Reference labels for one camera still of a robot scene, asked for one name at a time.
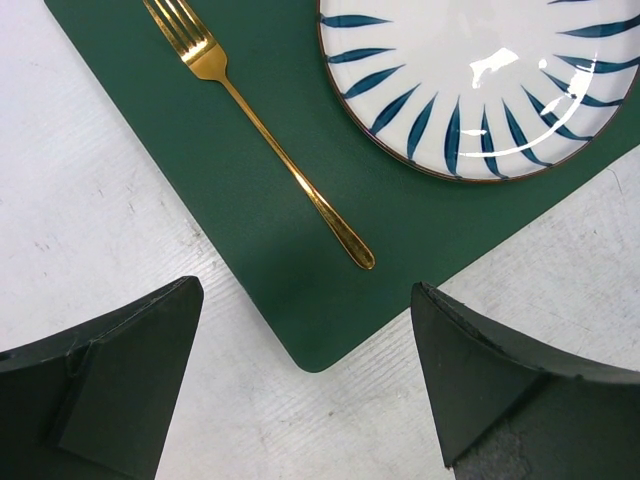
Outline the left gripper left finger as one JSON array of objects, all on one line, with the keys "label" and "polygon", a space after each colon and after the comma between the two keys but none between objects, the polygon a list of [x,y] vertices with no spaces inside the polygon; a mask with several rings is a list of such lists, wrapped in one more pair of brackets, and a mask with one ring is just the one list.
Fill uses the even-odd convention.
[{"label": "left gripper left finger", "polygon": [[184,276],[2,352],[2,478],[155,478],[202,305]]}]

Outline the green placemat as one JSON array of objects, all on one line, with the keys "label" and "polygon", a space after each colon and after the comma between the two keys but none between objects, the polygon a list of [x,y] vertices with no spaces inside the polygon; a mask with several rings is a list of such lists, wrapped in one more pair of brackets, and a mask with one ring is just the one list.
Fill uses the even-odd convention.
[{"label": "green placemat", "polygon": [[368,140],[339,105],[313,1],[197,1],[232,82],[286,152],[371,247],[355,265],[291,174],[218,83],[198,80],[140,1],[49,10],[284,348],[322,371],[639,142],[632,91],[568,165],[498,185],[441,180]]}]

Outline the white plate with black stripes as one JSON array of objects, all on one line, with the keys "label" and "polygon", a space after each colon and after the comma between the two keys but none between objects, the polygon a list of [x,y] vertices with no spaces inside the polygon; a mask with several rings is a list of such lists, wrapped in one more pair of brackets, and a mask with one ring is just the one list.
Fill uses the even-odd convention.
[{"label": "white plate with black stripes", "polygon": [[392,157],[450,180],[565,163],[639,76],[635,1],[321,1],[317,28],[351,120]]}]

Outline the gold fork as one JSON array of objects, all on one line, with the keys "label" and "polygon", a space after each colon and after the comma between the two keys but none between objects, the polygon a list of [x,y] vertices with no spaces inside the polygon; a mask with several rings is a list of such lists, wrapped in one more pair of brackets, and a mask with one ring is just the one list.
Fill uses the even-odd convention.
[{"label": "gold fork", "polygon": [[200,80],[221,84],[283,162],[355,264],[371,270],[376,259],[353,228],[289,157],[227,75],[228,56],[209,28],[185,1],[146,1],[150,16],[186,67]]}]

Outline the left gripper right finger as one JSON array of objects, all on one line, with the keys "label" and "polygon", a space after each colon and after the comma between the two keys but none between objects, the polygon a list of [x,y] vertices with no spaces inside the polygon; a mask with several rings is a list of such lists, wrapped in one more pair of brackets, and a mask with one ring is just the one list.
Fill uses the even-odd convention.
[{"label": "left gripper right finger", "polygon": [[639,375],[552,347],[416,283],[411,320],[458,479],[635,479]]}]

